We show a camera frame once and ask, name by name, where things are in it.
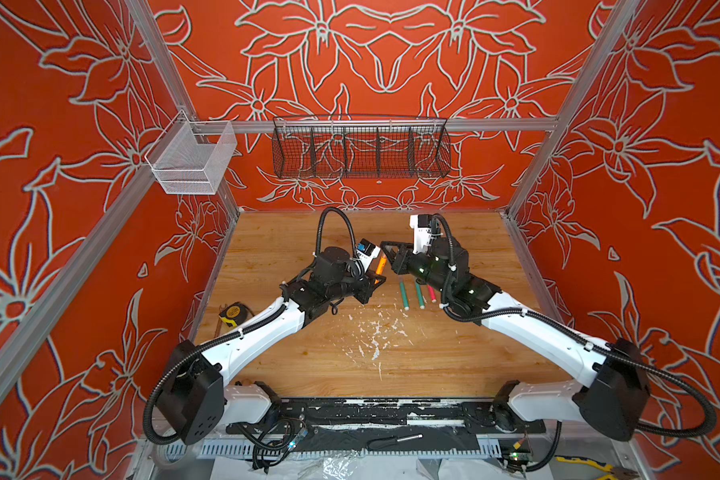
yellow tape measure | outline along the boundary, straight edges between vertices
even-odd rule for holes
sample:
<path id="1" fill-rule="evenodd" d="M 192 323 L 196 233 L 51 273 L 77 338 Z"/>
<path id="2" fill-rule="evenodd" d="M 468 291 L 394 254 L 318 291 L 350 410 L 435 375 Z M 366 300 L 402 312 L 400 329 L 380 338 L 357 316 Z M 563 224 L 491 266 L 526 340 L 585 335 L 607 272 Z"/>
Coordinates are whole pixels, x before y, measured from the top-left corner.
<path id="1" fill-rule="evenodd" d="M 228 307 L 225 307 L 219 312 L 219 318 L 222 322 L 226 323 L 232 328 L 235 328 L 240 323 L 243 323 L 248 318 L 248 309 L 245 305 L 240 302 L 234 302 Z"/>

white wire basket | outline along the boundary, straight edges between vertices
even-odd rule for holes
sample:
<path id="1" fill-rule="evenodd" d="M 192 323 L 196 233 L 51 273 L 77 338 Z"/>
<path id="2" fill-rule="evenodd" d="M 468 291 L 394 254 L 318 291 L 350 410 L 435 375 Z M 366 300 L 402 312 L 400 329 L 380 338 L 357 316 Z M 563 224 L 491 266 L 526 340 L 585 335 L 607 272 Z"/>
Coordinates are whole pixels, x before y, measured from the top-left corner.
<path id="1" fill-rule="evenodd" d="M 192 125 L 197 123 L 200 122 L 189 121 L 179 112 L 146 156 L 152 173 L 167 194 L 215 194 L 235 153 L 237 137 L 229 121 L 218 139 L 194 133 Z M 158 148 L 168 133 L 175 134 L 168 145 Z"/>

plastic sheet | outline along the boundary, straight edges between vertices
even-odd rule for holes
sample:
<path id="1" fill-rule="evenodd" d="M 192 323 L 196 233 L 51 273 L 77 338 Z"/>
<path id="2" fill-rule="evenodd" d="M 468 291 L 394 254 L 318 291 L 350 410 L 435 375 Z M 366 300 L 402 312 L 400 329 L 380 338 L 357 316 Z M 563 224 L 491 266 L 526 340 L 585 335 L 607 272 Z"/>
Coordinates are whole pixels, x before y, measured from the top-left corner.
<path id="1" fill-rule="evenodd" d="M 155 466 L 157 466 L 160 470 L 176 470 L 178 468 L 184 468 L 185 466 L 194 462 L 195 458 L 197 458 L 197 456 L 202 451 L 202 442 L 198 442 L 188 446 L 184 451 L 184 455 L 182 455 L 181 458 L 177 460 L 168 459 L 168 456 L 166 454 L 168 447 L 170 446 L 152 445 L 152 449 L 150 450 L 150 456 L 152 457 L 152 461 L 154 462 Z"/>
<path id="2" fill-rule="evenodd" d="M 416 469 L 416 457 L 360 457 L 356 453 L 317 460 L 285 460 L 269 469 L 251 470 L 243 460 L 216 457 L 210 480 L 425 480 Z"/>
<path id="3" fill-rule="evenodd" d="M 512 478 L 523 478 L 523 475 L 510 474 L 497 466 L 493 466 L 484 460 L 467 460 L 462 458 L 445 459 L 440 464 L 438 471 L 440 480 L 467 480 L 480 478 L 480 480 L 510 480 Z M 526 474 L 528 480 L 554 480 L 549 466 L 545 466 L 538 472 Z"/>

wooden work surface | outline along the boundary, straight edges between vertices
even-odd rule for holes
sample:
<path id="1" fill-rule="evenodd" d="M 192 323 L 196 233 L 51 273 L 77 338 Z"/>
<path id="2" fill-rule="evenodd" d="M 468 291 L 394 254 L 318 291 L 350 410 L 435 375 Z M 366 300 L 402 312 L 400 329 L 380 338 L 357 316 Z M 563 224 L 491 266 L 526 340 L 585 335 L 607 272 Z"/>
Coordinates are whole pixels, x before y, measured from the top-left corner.
<path id="1" fill-rule="evenodd" d="M 411 242 L 408 214 L 349 213 L 359 242 L 365 237 Z M 244 302 L 254 312 L 280 295 L 279 283 L 312 262 L 319 213 L 240 216 L 196 341 L 214 337 L 221 306 Z M 538 308 L 498 214 L 446 214 L 454 236 L 469 251 L 470 271 Z M 349 250 L 344 222 L 326 219 L 322 248 Z M 372 264 L 375 270 L 376 260 Z M 473 323 L 446 317 L 428 292 L 419 308 L 413 279 L 405 276 L 411 309 L 403 310 L 398 277 L 365 306 L 347 298 L 327 314 L 281 340 L 240 372 L 262 380 L 280 396 L 493 396 L 507 380 L 556 382 L 570 377 L 518 342 Z M 229 328 L 221 326 L 221 333 Z"/>

pliers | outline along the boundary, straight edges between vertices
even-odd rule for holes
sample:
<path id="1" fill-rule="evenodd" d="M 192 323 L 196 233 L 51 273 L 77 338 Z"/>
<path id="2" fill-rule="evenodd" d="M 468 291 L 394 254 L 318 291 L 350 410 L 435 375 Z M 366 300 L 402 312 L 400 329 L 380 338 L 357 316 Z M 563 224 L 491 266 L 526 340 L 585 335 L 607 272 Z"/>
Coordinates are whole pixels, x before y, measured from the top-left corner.
<path id="1" fill-rule="evenodd" d="M 558 462 L 580 463 L 606 472 L 604 476 L 599 477 L 597 480 L 632 480 L 633 478 L 638 478 L 640 476 L 640 474 L 634 470 L 629 470 L 628 468 L 619 466 L 612 466 L 611 464 L 598 462 L 592 458 L 567 456 L 556 456 L 555 458 Z"/>

